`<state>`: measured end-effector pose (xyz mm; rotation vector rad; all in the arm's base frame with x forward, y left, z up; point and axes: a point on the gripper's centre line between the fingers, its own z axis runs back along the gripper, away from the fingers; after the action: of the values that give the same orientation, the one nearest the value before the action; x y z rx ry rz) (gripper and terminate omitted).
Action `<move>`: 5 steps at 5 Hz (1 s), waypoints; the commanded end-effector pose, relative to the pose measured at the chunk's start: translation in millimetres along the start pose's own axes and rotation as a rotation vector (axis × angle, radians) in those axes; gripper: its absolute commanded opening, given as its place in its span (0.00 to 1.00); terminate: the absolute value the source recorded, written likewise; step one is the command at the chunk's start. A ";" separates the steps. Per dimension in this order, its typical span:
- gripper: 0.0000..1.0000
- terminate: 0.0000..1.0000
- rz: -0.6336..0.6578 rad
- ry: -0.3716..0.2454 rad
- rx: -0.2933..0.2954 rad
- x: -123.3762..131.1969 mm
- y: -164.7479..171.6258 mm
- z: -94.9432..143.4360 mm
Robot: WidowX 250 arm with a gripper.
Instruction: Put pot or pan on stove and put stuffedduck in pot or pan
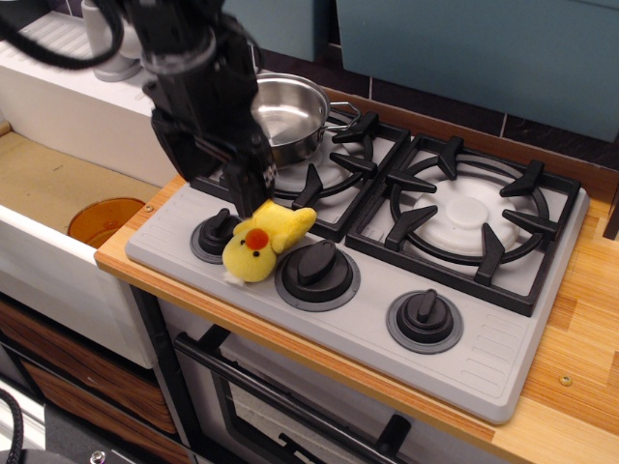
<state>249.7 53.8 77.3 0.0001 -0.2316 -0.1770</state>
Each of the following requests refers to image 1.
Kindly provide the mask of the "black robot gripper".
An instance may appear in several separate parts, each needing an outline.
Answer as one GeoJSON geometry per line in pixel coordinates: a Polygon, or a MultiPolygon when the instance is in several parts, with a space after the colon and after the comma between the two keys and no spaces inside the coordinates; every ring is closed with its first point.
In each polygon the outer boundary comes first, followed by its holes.
{"type": "Polygon", "coordinates": [[[193,188],[223,163],[237,214],[250,218],[275,191],[277,166],[251,114],[257,94],[250,36],[229,14],[143,14],[142,62],[151,126],[193,188]]]}

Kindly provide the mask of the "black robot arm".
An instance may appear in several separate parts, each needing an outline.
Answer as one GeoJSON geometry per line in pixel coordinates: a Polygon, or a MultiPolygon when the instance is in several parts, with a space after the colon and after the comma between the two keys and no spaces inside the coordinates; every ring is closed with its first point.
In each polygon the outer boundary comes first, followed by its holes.
{"type": "Polygon", "coordinates": [[[220,1],[98,1],[110,29],[90,58],[63,55],[22,35],[7,19],[1,37],[56,68],[94,68],[120,51],[124,26],[134,29],[142,64],[153,75],[143,87],[154,108],[151,126],[181,177],[190,182],[222,169],[231,201],[249,218],[274,196],[276,163],[251,114],[258,92],[251,36],[220,1]]]}

